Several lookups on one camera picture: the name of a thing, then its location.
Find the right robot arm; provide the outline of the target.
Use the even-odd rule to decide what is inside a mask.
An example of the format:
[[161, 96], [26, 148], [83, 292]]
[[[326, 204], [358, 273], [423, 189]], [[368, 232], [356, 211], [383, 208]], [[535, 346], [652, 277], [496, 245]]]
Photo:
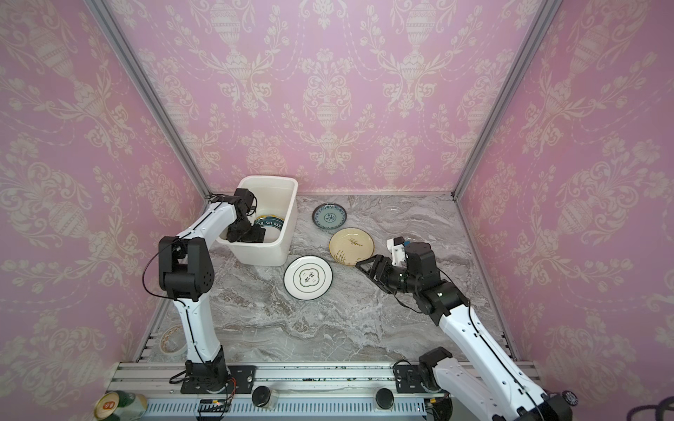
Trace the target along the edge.
[[390, 255], [356, 263], [384, 293], [410, 294], [418, 311], [432, 320], [475, 369], [468, 373], [445, 348], [419, 358], [425, 389], [445, 391], [480, 420], [571, 420], [563, 394], [545, 391], [508, 356], [484, 328], [472, 303], [437, 266], [428, 243], [391, 240]]

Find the white plate dark lettered rim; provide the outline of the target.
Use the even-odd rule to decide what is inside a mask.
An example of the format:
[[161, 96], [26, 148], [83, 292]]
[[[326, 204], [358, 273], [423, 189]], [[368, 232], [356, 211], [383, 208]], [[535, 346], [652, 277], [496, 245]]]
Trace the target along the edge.
[[284, 219], [276, 215], [264, 215], [255, 220], [254, 226], [260, 227], [263, 230], [264, 243], [272, 243], [281, 236], [284, 228]]

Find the white plate green line pattern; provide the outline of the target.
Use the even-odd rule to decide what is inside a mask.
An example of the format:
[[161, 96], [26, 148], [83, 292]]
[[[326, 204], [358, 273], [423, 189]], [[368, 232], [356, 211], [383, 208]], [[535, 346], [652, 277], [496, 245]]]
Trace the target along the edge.
[[308, 255], [291, 262], [284, 271], [284, 288], [295, 299], [312, 301], [324, 296], [333, 284], [333, 270], [319, 256]]

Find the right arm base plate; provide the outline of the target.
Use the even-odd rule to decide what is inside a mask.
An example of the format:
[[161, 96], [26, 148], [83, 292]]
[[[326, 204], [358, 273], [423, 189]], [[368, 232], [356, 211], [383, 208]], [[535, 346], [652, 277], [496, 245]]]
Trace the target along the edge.
[[398, 364], [391, 368], [398, 394], [449, 394], [447, 389], [432, 385], [430, 374], [419, 365]]

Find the beige plate floral pattern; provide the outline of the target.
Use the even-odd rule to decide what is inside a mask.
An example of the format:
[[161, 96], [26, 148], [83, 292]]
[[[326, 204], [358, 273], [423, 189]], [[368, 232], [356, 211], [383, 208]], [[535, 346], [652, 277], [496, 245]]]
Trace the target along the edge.
[[332, 236], [328, 251], [338, 263], [354, 267], [358, 261], [367, 260], [374, 255], [375, 243], [362, 229], [344, 228]]

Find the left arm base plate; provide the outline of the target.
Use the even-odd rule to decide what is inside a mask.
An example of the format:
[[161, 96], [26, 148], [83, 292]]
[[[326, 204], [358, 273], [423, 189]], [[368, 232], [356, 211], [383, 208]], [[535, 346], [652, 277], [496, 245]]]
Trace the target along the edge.
[[228, 366], [224, 375], [190, 375], [183, 382], [180, 392], [183, 395], [232, 394], [249, 395], [254, 389], [256, 366]]

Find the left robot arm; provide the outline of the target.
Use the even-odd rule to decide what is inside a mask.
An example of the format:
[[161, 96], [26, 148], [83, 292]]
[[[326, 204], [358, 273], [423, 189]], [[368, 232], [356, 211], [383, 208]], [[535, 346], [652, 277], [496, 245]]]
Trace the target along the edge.
[[213, 196], [194, 223], [159, 242], [159, 285], [177, 308], [186, 338], [186, 393], [233, 396], [236, 391], [236, 381], [226, 365], [212, 319], [210, 298], [215, 269], [210, 247], [221, 233], [233, 242], [262, 240], [263, 229], [249, 220], [256, 206], [257, 198], [249, 189], [237, 189], [232, 196]]

